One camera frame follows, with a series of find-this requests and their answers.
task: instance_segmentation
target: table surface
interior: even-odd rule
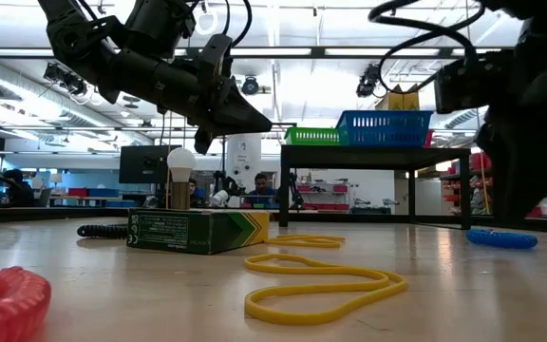
[[[409,170],[470,155],[469,148],[282,145],[290,167]]]
[[[92,218],[0,224],[0,268],[46,277],[53,298],[31,342],[77,341],[547,341],[547,234],[535,251],[473,245],[464,232],[411,225],[293,223],[285,234],[347,237],[341,249],[259,244],[216,256],[126,248],[124,240],[80,239]],[[277,228],[270,232],[278,234]],[[282,284],[354,281],[347,275],[249,272],[245,257],[289,253],[406,276],[407,292],[316,327],[278,326],[246,316],[244,296]],[[356,294],[270,298],[279,310],[321,311]]]

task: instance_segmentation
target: person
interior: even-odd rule
[[[267,176],[259,173],[255,176],[255,190],[251,191],[248,195],[254,196],[270,196],[266,197],[247,197],[245,201],[250,204],[273,204],[275,197],[275,190],[267,185]]]
[[[8,170],[2,175],[6,179],[6,186],[9,188],[9,204],[15,207],[35,206],[35,195],[33,189],[27,182],[23,181],[23,173],[19,169]]]
[[[189,179],[189,206],[192,208],[203,208],[206,206],[204,198],[196,194],[196,187],[198,186],[198,181],[194,179]]]

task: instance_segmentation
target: green basket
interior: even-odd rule
[[[291,127],[284,136],[286,144],[340,145],[339,132],[335,128]]]

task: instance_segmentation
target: computer monitor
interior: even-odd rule
[[[124,146],[120,157],[121,184],[163,184],[168,172],[168,148],[180,145]]]

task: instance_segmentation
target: blue rubber ring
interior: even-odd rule
[[[529,249],[538,244],[538,238],[517,233],[500,233],[483,229],[470,229],[465,237],[472,243],[501,248]]]

